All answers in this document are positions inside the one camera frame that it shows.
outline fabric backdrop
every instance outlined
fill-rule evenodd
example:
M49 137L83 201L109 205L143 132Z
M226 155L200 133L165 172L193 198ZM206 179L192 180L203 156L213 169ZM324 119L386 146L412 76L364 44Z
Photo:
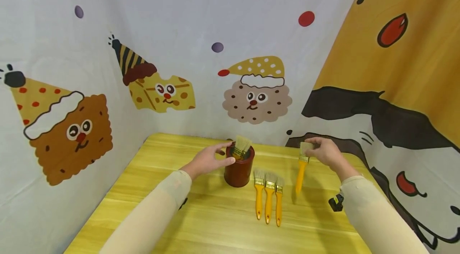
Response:
M48 254L149 134L284 145L353 0L0 3L0 252Z
M321 134L360 157L431 253L460 252L459 13L355 0L287 143Z

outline yellow table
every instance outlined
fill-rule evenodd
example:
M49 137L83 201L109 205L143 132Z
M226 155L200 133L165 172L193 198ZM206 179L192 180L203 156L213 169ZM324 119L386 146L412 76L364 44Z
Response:
M106 194L65 253L97 253L121 221L173 170L200 149L222 142L169 134L150 136ZM340 181L312 158L299 196L294 188L298 149L253 145L252 169L260 167L285 179L281 227L255 216L254 178L242 188L224 181L224 170L193 182L188 202L173 218L154 253L370 253L344 212L333 212L327 200ZM347 159L375 184L363 163Z

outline paintbrush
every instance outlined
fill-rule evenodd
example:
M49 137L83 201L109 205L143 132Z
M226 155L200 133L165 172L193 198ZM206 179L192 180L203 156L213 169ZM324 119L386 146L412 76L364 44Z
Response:
M256 188L256 216L260 220L262 215L262 190L265 187L265 175L261 169L254 169L254 187Z
M265 223L269 224L272 218L272 196L275 192L275 173L265 174L265 192L267 193L267 201L265 202Z
M281 226L281 197L283 196L284 178L276 178L276 225Z
M235 142L235 148L233 148L232 156L235 157L235 159L237 160L244 159L246 153L249 150L249 147L251 147L251 143L252 141L247 139L246 137L237 135L236 142Z
M310 157L306 157L305 151L309 149L314 149L314 145L308 142L300 142L300 152L299 152L299 173L297 174L297 182L295 184L295 192L300 193L303 183L303 173L305 172L305 166L310 161Z

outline red cup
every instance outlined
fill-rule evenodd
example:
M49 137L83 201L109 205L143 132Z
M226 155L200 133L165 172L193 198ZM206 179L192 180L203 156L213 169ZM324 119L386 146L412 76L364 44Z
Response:
M227 157L231 157L233 149L235 148L235 142L230 147L225 149ZM236 160L232 165L225 167L224 179L231 187L243 187L248 184L251 177L252 161L254 160L255 151L254 148L249 147L248 155L246 159Z

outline arm sleeve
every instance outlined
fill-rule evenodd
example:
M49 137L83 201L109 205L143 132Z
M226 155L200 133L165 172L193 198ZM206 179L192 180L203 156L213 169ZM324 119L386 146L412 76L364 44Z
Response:
M373 254L428 253L411 227L371 181L353 176L342 183L340 190L348 220Z
M171 173L125 218L100 253L150 253L190 191L182 170Z

